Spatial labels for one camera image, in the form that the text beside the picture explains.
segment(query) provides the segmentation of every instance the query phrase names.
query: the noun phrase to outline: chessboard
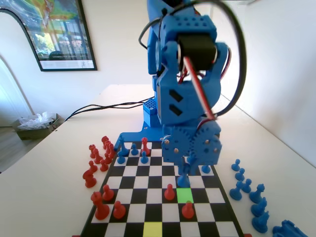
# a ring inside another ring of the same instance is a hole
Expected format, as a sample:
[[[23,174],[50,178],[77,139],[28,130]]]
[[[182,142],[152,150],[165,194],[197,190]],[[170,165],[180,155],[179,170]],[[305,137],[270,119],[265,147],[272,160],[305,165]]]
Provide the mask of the chessboard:
[[[125,163],[114,157],[102,187],[108,184],[115,193],[111,201],[103,201],[110,208],[104,220],[94,216],[93,206],[81,237],[243,237],[242,230],[229,203],[214,166],[203,173],[201,166],[195,176],[189,176],[190,188],[180,188],[176,180],[178,167],[163,162],[161,142],[148,142],[149,161],[140,162],[142,142],[133,142],[137,155],[131,150]],[[131,149],[132,142],[125,142]],[[172,184],[175,198],[168,201],[164,191]],[[113,216],[115,201],[126,208],[122,219]],[[194,216],[186,219],[182,207],[193,204]]]

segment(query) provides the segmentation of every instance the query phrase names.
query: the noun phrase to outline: yellow square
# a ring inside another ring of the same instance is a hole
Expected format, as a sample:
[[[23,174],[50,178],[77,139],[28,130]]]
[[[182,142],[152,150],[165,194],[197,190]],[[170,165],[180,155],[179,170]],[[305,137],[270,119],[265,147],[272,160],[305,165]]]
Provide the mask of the yellow square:
[[[145,222],[143,237],[162,237],[162,222]]]

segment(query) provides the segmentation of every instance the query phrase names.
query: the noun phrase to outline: white wall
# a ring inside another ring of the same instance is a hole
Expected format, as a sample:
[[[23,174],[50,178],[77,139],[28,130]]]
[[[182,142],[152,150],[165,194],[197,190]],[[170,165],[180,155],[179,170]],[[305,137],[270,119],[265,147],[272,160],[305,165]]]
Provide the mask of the white wall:
[[[0,13],[0,56],[35,113],[51,111],[67,117],[109,84],[151,83],[147,52],[138,44],[148,22],[146,2],[82,0],[82,4],[98,71],[41,72],[19,24]]]
[[[233,8],[244,29],[248,56],[246,85],[237,105],[315,166],[316,1],[261,0]],[[223,94],[232,98],[238,77],[237,45],[218,10],[213,21],[219,39],[235,55],[222,84]]]

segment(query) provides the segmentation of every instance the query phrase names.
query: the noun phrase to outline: black power cord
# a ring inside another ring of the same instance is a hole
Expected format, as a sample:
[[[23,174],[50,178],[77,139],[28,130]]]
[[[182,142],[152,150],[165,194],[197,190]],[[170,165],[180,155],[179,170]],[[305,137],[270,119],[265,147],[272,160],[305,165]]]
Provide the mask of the black power cord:
[[[241,30],[240,24],[239,24],[236,16],[234,15],[232,10],[225,3],[223,3],[219,0],[194,0],[194,1],[191,1],[189,3],[181,4],[177,7],[175,7],[174,10],[171,13],[169,13],[169,15],[174,15],[178,11],[181,11],[183,9],[186,9],[188,7],[191,7],[191,6],[194,6],[197,4],[201,4],[201,3],[213,3],[225,12],[225,14],[227,15],[227,17],[228,17],[228,19],[233,27],[234,33],[236,35],[237,43],[238,43],[238,50],[239,50],[239,79],[238,79],[238,84],[237,84],[234,96],[233,96],[232,100],[230,101],[230,103],[226,106],[226,108],[224,108],[223,110],[221,110],[220,112],[215,114],[215,116],[218,117],[218,116],[221,116],[221,115],[227,113],[229,110],[231,110],[233,108],[233,106],[236,104],[237,100],[239,99],[239,97],[242,93],[242,90],[243,90],[243,87],[244,87],[244,84],[246,81],[246,73],[247,73],[246,46],[245,46],[245,40],[243,37],[243,33]],[[144,36],[145,32],[149,29],[150,26],[153,26],[153,25],[161,22],[164,17],[165,16],[162,16],[160,18],[156,18],[154,21],[148,23],[145,26],[145,28],[143,29],[142,33],[140,34],[138,41],[145,49],[147,49],[147,47],[142,43],[142,41],[141,41],[142,37]]]

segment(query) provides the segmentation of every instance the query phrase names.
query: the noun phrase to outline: green square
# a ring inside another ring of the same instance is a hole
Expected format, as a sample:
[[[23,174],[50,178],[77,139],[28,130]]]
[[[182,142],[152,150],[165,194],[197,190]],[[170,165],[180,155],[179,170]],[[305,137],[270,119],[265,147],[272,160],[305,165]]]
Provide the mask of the green square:
[[[177,188],[178,203],[193,203],[193,196],[190,188]]]

